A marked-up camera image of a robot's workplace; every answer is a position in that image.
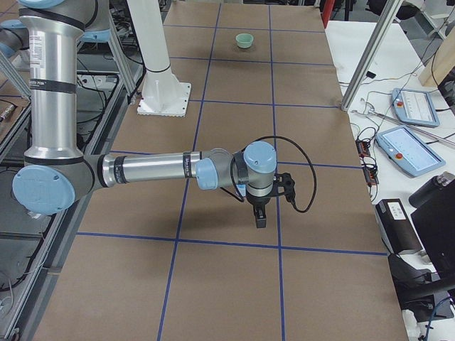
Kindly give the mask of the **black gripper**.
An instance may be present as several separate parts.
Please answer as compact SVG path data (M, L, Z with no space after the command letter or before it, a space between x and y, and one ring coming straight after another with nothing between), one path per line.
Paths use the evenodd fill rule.
M269 203L270 198L268 196L257 197L250 193L247 194L247 201L253 207L253 213L255 216L255 224L259 229L267 226L267 216L265 207Z

